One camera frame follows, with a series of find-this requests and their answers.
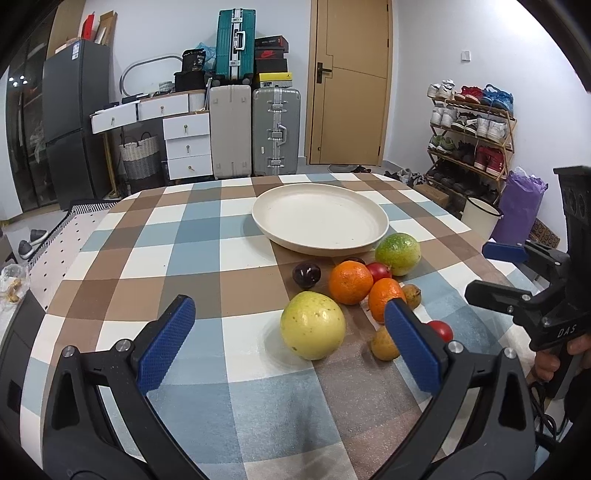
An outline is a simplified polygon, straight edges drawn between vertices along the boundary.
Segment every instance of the blue gripper pad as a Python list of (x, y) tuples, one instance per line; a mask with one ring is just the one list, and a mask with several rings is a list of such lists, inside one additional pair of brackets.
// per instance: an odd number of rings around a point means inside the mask
[(398, 347), (418, 387), (435, 395), (441, 387), (442, 374), (435, 355), (398, 304), (389, 301), (384, 311), (386, 330)]
[(524, 263), (530, 258), (523, 247), (497, 244), (494, 242), (487, 242), (482, 246), (482, 255), (489, 260), (500, 260), (513, 264)]
[(137, 386), (142, 395), (156, 390), (195, 323), (195, 302), (184, 299), (138, 362)]

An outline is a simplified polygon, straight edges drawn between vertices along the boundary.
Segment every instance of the wooden door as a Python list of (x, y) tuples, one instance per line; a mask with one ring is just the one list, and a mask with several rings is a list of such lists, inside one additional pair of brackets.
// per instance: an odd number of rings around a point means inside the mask
[(377, 165), (390, 76), (389, 0), (318, 0), (312, 164)]

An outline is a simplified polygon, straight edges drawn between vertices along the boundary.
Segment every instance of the table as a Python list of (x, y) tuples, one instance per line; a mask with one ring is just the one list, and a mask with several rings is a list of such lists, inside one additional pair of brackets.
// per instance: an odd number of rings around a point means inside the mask
[[(403, 280), (423, 291), (415, 311), (441, 319), (474, 352), (512, 346), (529, 369), (528, 338), (509, 316), (471, 307), (463, 292), (481, 278), (537, 290), (513, 265), (479, 253), (483, 239), (419, 192), (374, 174), (254, 177), (171, 186), (115, 205), (60, 284), (35, 340), (21, 406), (21, 444), (41, 464), (46, 399), (60, 351), (109, 349), (133, 339), (178, 294), (196, 322), (162, 386), (148, 399), (187, 454), (212, 479), (369, 478), (394, 451), (429, 398), (404, 361), (374, 359), (377, 324), (366, 303), (345, 307), (348, 330), (329, 358), (309, 362), (282, 344), (279, 318), (300, 290), (293, 267), (310, 257), (273, 244), (256, 227), (256, 197), (294, 182), (345, 187), (380, 204), (391, 232), (421, 244), (423, 259)], [(373, 253), (361, 255), (372, 261)], [(313, 259), (315, 290), (327, 293), (342, 258)], [(126, 451), (135, 447), (108, 389), (101, 390)], [(443, 445), (453, 450), (469, 413)]]

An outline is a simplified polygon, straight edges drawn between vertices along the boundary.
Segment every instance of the gray suitcase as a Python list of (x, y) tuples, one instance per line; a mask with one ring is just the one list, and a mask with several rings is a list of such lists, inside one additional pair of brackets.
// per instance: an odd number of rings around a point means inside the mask
[(249, 177), (252, 173), (251, 91), (248, 85), (210, 90), (212, 164), (217, 179)]
[(300, 92), (260, 88), (253, 94), (252, 165), (254, 174), (296, 173), (300, 145)]

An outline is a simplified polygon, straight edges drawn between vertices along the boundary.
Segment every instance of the teal suitcase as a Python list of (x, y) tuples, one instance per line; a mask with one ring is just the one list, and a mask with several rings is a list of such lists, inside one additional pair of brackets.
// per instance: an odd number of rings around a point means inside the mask
[(252, 82), (256, 10), (221, 10), (217, 22), (216, 75), (231, 83)]

